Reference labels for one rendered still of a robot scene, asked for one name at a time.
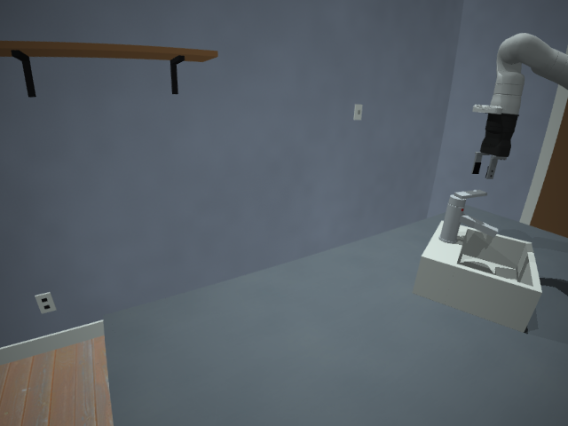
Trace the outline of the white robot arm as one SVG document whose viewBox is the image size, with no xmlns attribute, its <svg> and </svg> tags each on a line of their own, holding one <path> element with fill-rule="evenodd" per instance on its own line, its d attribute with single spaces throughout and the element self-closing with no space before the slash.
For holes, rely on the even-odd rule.
<svg viewBox="0 0 568 426">
<path fill-rule="evenodd" d="M 568 90 L 568 55 L 552 49 L 535 35 L 520 33 L 506 39 L 498 50 L 493 94 L 522 96 L 522 63 L 536 75 Z"/>
</svg>

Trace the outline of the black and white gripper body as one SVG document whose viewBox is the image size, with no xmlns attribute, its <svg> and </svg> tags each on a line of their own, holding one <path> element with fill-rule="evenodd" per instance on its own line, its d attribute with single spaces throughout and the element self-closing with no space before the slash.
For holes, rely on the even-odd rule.
<svg viewBox="0 0 568 426">
<path fill-rule="evenodd" d="M 481 153 L 509 157 L 510 140 L 516 128 L 520 105 L 521 96 L 493 94 L 490 106 L 473 106 L 472 112 L 488 113 Z"/>
</svg>

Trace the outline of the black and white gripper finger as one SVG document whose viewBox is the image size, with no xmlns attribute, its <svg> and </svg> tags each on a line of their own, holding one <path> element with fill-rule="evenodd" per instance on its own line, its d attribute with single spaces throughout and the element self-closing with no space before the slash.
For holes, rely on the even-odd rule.
<svg viewBox="0 0 568 426">
<path fill-rule="evenodd" d="M 488 166 L 485 178 L 493 179 L 494 172 L 495 172 L 496 165 L 497 165 L 497 161 L 498 160 L 506 160 L 506 159 L 507 159 L 507 157 L 500 157 L 500 156 L 492 156 L 491 155 L 490 164 Z"/>
<path fill-rule="evenodd" d="M 474 160 L 472 171 L 471 171 L 472 174 L 478 174 L 479 173 L 480 166 L 481 166 L 481 160 L 482 160 L 483 155 L 490 155 L 490 154 L 475 152 L 475 160 Z"/>
</svg>

